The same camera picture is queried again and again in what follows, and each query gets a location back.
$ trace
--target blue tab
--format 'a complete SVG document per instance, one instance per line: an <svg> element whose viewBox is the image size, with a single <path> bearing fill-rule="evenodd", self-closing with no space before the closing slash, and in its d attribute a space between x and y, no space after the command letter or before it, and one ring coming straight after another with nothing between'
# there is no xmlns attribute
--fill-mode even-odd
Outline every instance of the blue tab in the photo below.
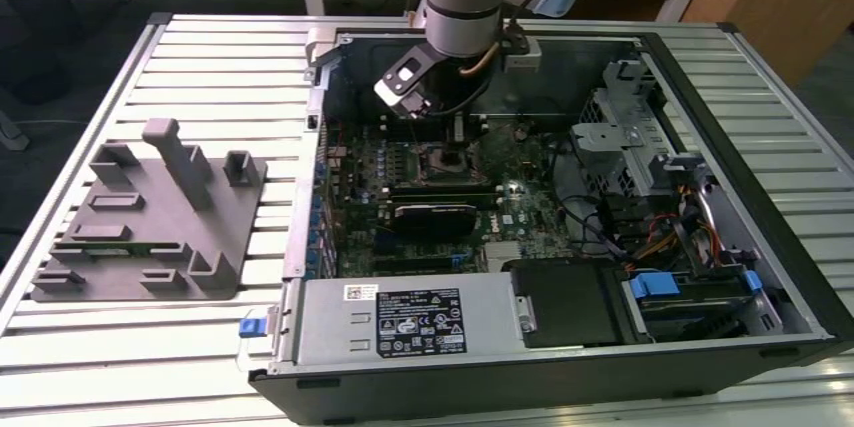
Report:
<svg viewBox="0 0 854 427"><path fill-rule="evenodd" d="M253 339L267 335L267 319L241 319L239 335L242 339Z"/></svg>
<svg viewBox="0 0 854 427"><path fill-rule="evenodd" d="M629 281L629 287L632 287L632 293L636 294L636 299L642 299L649 295L640 277L636 277Z"/></svg>
<svg viewBox="0 0 854 427"><path fill-rule="evenodd" d="M756 271L749 270L745 272L745 280L754 294L762 290L762 279L760 279L760 274Z"/></svg>
<svg viewBox="0 0 854 427"><path fill-rule="evenodd" d="M629 281L636 299L646 296L678 295L680 286L670 272L645 272Z"/></svg>

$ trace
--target warning label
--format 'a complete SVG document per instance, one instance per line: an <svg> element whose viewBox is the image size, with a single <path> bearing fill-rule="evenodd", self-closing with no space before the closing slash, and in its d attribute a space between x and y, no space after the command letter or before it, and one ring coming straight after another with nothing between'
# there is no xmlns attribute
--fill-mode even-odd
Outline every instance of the warning label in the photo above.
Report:
<svg viewBox="0 0 854 427"><path fill-rule="evenodd" d="M383 358L466 352L459 289L378 292L377 332Z"/></svg>

